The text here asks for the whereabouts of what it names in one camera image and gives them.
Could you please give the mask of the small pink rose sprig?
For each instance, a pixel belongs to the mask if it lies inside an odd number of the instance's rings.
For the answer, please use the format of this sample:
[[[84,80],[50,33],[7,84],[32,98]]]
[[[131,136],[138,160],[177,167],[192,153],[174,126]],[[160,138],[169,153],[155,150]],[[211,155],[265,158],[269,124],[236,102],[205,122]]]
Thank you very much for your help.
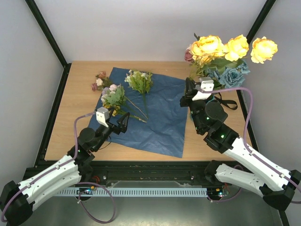
[[[109,88],[113,82],[110,78],[106,75],[106,71],[101,71],[96,76],[96,82],[92,83],[91,89],[92,91],[102,91],[105,88]]]

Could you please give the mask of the black frame post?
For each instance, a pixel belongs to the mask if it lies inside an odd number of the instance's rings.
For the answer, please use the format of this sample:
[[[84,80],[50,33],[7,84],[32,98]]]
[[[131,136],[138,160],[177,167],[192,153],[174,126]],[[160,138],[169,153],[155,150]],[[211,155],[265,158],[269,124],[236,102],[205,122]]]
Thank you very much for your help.
[[[52,50],[54,51],[57,59],[59,60],[60,64],[64,69],[69,67],[69,64],[67,63],[65,57],[63,56],[63,53],[61,49],[59,48],[59,45],[57,44],[46,20],[44,19],[43,14],[41,13],[37,3],[34,0],[25,0],[28,8],[30,9],[32,15],[36,19],[39,27],[41,28],[42,32],[44,33],[46,39],[48,40]]]
[[[264,20],[268,16],[268,14],[271,11],[275,2],[276,2],[276,0],[266,0],[265,1],[262,9],[260,10],[256,20],[254,21],[251,29],[249,30],[249,32],[246,36],[248,44],[251,44],[251,41],[254,39],[255,35],[259,31],[261,25],[263,24]]]

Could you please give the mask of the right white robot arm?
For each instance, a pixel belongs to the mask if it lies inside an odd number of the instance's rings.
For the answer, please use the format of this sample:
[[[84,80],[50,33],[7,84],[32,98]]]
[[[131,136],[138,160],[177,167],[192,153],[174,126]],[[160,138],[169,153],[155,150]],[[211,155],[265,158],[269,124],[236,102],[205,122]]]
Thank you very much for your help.
[[[271,207],[284,211],[293,204],[295,190],[300,190],[301,173],[287,170],[273,163],[249,144],[224,122],[228,115],[219,102],[210,101],[216,92],[214,81],[204,77],[195,82],[185,80],[181,107],[190,109],[197,134],[204,136],[206,144],[247,168],[232,168],[220,161],[211,161],[205,169],[205,179],[214,185],[230,183],[259,195]]]

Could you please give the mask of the blue wrapping paper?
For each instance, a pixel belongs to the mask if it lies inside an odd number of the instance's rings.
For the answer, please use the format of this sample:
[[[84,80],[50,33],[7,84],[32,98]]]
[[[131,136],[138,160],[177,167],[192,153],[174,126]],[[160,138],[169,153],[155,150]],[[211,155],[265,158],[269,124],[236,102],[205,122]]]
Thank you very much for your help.
[[[180,99],[184,94],[185,81],[154,74],[151,78],[153,86],[142,97],[125,82],[127,72],[127,69],[114,67],[110,79],[124,87],[126,97],[131,100],[131,115],[142,117],[140,111],[143,111],[148,117],[144,121],[130,117],[127,132],[120,135],[113,133],[110,140],[134,149],[181,158],[187,108],[180,107]]]

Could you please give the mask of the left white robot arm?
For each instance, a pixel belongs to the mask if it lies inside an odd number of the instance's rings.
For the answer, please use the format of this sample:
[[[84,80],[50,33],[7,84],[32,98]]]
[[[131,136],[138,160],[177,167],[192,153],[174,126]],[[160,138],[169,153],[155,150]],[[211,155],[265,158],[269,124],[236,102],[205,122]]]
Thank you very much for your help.
[[[94,152],[97,152],[111,133],[120,134],[127,131],[130,113],[125,113],[110,123],[113,108],[99,108],[89,113],[95,115],[100,124],[97,130],[84,128],[80,133],[74,131],[75,146],[60,160],[35,176],[19,183],[7,183],[0,196],[1,221],[12,226],[24,223],[42,203],[59,191],[73,185],[90,185],[100,187],[91,182]]]

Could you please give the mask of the black frame post right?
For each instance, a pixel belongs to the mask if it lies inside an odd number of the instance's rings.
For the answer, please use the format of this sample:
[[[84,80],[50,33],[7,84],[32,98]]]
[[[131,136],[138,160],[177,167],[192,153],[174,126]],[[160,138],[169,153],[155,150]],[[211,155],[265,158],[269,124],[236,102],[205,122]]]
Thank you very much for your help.
[[[256,20],[254,21],[251,29],[249,30],[249,32],[246,36],[248,44],[251,44],[251,41],[254,39],[255,35],[259,31],[261,25],[263,24],[264,20],[268,16],[268,14],[271,11],[275,2],[276,2],[276,0],[266,0],[265,1],[262,9],[260,10]]]

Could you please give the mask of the small yellow flower sprig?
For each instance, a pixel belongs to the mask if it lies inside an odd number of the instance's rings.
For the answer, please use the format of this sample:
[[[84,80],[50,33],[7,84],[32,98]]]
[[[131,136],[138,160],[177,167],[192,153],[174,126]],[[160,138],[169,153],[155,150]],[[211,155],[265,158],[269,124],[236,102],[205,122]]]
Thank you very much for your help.
[[[108,109],[109,111],[109,116],[115,117],[118,115],[120,106],[119,105],[103,105],[104,108]]]

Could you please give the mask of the green white flower bunch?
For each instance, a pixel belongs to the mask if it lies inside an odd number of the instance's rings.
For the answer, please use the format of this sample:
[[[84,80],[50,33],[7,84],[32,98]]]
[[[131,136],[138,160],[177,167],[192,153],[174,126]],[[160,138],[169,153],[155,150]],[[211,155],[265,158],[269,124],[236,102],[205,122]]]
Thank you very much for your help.
[[[146,111],[146,118],[149,116],[146,94],[149,93],[151,87],[153,86],[152,76],[153,74],[151,72],[129,70],[125,77],[125,82],[128,83],[129,87],[142,95],[143,104]]]

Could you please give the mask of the pink rose flower stem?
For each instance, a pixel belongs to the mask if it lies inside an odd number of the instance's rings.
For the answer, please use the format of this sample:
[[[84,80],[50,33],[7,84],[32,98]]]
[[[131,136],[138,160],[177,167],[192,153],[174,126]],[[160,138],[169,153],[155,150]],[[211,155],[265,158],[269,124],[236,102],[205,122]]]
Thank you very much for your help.
[[[199,38],[200,38],[200,36],[196,35],[195,33],[194,33],[193,35],[194,35],[194,37],[196,38],[196,40],[198,41]],[[186,48],[186,50],[185,50],[184,60],[185,60],[186,62],[191,62],[191,61],[193,61],[193,57],[192,57],[193,55],[191,54],[190,49],[191,49],[191,45],[189,45],[189,46]]]

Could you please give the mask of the pastel purple flower bunch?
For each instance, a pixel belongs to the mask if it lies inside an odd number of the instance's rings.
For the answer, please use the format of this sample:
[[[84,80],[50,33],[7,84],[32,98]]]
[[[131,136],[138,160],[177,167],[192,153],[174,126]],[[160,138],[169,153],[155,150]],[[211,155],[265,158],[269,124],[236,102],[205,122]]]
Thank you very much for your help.
[[[123,115],[128,110],[128,112],[133,113],[130,117],[144,123],[147,122],[146,114],[125,95],[125,89],[122,85],[112,84],[109,88],[103,89],[101,102],[102,105],[119,105],[118,115]]]

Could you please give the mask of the black frame post left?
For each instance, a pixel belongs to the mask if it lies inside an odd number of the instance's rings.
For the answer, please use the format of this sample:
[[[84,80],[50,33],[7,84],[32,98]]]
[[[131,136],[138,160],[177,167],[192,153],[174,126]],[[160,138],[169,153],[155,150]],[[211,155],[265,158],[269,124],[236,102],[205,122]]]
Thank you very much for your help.
[[[69,67],[69,64],[67,63],[65,57],[63,56],[63,53],[61,49],[59,48],[59,45],[57,44],[46,20],[44,19],[43,14],[41,13],[37,3],[34,0],[25,0],[28,8],[30,9],[32,15],[36,19],[39,27],[41,28],[42,32],[44,33],[46,39],[48,40],[52,50],[54,51],[57,59],[59,60],[60,64],[64,69]]]

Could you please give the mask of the black ribbon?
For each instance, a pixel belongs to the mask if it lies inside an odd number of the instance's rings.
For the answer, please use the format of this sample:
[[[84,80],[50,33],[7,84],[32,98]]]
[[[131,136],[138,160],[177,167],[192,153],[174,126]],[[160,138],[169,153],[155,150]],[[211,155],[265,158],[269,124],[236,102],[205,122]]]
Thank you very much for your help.
[[[230,100],[230,99],[223,99],[220,92],[211,94],[211,97],[212,97],[211,101],[218,102],[219,104],[221,104],[231,110],[237,110],[237,108],[238,108],[238,104],[236,101]]]

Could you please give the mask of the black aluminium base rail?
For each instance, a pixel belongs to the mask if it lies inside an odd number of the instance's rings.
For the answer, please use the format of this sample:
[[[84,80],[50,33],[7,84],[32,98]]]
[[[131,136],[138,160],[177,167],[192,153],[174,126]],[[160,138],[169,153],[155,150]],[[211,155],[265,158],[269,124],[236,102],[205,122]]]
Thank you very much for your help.
[[[101,184],[117,181],[172,181],[192,186],[222,186],[205,176],[208,161],[93,161],[93,176]]]

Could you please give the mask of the blue rose bunch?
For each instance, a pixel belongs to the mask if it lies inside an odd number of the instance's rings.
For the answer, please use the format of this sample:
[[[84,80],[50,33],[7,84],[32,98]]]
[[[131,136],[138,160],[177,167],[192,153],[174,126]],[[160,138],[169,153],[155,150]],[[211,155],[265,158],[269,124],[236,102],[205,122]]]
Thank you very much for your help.
[[[241,60],[236,68],[225,66],[222,73],[217,69],[207,69],[205,75],[213,79],[214,90],[219,90],[240,87],[245,81],[245,75],[249,73],[247,63]]]

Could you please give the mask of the yellow rose bunch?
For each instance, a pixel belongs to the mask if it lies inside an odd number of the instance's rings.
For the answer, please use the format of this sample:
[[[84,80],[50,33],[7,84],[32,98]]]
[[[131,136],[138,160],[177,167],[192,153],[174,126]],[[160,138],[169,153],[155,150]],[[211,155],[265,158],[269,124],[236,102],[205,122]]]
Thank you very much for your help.
[[[190,45],[190,52],[193,55],[193,61],[189,62],[191,79],[207,77],[205,75],[207,69],[217,69],[222,73],[225,66],[236,68],[241,60],[245,60],[248,53],[253,63],[263,64],[272,60],[278,52],[278,45],[267,37],[256,38],[249,45],[242,34],[231,38],[225,44],[219,36],[202,36]]]

